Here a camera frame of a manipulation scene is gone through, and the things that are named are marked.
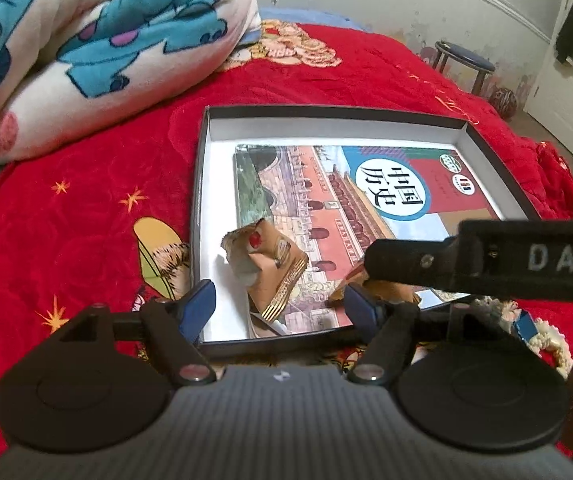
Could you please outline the cream crochet scrunchie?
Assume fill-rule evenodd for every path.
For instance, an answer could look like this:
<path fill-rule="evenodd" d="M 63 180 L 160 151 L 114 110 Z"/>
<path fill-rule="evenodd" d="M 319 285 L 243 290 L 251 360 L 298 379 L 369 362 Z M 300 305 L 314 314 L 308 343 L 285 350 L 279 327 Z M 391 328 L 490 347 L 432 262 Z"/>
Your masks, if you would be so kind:
<path fill-rule="evenodd" d="M 516 301 L 502 301 L 486 296 L 474 299 L 471 302 L 471 307 L 476 313 L 483 315 L 485 321 L 489 321 L 491 325 L 495 325 L 513 336 L 511 334 L 513 311 L 521 309 Z M 549 356 L 553 360 L 556 371 L 564 379 L 567 379 L 573 369 L 573 357 L 566 337 L 549 321 L 543 318 L 533 318 L 533 320 L 539 332 L 539 335 L 531 340 L 531 343 L 539 350 L 535 355 L 539 358 L 544 354 Z"/>

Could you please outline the brown triangular snack packet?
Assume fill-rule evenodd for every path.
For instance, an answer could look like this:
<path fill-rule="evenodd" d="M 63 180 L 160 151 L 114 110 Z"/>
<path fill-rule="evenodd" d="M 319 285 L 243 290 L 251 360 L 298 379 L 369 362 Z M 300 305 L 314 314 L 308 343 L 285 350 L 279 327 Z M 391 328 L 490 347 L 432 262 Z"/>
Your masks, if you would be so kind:
<path fill-rule="evenodd" d="M 388 302 L 407 301 L 417 306 L 421 298 L 416 295 L 413 287 L 406 284 L 400 284 L 389 281 L 375 280 L 370 278 L 364 269 L 362 262 L 357 264 L 334 289 L 326 303 L 331 307 L 338 307 L 344 302 L 345 289 L 348 285 L 359 285 L 364 288 L 371 296 Z"/>
<path fill-rule="evenodd" d="M 307 269 L 306 252 L 265 218 L 227 233 L 221 247 L 259 316 L 266 323 L 280 318 Z"/>

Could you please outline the monster cartoon white comforter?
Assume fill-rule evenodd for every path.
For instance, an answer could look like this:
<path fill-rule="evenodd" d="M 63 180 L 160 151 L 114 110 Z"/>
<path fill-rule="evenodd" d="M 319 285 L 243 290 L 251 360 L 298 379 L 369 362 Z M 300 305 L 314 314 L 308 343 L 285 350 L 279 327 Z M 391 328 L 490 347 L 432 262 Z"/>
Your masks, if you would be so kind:
<path fill-rule="evenodd" d="M 259 28 L 257 0 L 0 0 L 0 166 L 178 96 Z"/>

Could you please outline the blue round stool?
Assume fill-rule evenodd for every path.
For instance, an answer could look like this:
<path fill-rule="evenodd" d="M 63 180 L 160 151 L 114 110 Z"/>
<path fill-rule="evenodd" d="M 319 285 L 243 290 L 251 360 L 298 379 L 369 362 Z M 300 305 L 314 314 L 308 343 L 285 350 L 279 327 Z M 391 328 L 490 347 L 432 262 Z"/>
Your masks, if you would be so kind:
<path fill-rule="evenodd" d="M 486 77 L 495 73 L 495 65 L 487 58 L 450 41 L 436 41 L 435 49 L 437 54 L 433 62 L 434 70 L 442 74 L 450 60 L 472 68 L 477 75 L 471 93 L 473 96 L 480 96 Z"/>

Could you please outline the blue binder clip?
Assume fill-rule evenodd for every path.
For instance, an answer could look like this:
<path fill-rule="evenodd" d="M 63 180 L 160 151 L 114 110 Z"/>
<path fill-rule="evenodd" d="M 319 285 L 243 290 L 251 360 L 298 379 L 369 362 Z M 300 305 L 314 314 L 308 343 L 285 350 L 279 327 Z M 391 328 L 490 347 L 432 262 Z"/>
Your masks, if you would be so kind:
<path fill-rule="evenodd" d="M 539 332 L 535 321 L 528 312 L 521 309 L 513 311 L 511 334 L 525 344 L 533 353 L 539 352 L 539 350 L 531 343 L 531 340 L 538 336 Z"/>

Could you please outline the red plush bed blanket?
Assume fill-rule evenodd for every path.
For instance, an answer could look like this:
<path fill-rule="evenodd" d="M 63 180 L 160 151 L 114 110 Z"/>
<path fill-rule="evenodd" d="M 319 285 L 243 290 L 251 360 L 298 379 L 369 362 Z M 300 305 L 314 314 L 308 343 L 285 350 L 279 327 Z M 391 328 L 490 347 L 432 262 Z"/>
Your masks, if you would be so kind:
<path fill-rule="evenodd" d="M 134 221 L 187 236 L 198 133 L 209 106 L 388 108 L 469 119 L 538 214 L 573 219 L 573 175 L 553 145 L 517 136 L 483 99 L 393 38 L 265 21 L 251 56 L 175 99 L 0 174 L 0 376 L 83 307 L 132 306 Z M 0 454 L 6 444 L 0 434 Z"/>

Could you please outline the patterned ball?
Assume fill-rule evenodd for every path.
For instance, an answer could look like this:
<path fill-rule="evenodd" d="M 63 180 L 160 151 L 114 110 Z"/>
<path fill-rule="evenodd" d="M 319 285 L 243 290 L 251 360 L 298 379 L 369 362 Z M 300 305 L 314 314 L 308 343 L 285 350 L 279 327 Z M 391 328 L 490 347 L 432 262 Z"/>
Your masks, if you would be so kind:
<path fill-rule="evenodd" d="M 493 90 L 488 102 L 504 120 L 511 119 L 517 111 L 517 96 L 509 88 L 502 87 Z"/>

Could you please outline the black shallow box tray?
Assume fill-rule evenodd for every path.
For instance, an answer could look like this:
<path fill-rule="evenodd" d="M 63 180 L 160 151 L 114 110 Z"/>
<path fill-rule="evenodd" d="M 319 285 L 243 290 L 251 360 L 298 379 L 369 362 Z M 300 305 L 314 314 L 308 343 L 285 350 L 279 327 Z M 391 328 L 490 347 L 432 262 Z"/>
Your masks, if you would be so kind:
<path fill-rule="evenodd" d="M 217 307 L 203 330 L 213 358 L 352 341 L 332 300 L 379 238 L 444 240 L 466 219 L 537 218 L 515 177 L 466 120 L 338 106 L 206 110 L 191 218 L 192 278 Z M 284 310 L 254 312 L 221 242 L 268 220 L 307 256 Z"/>

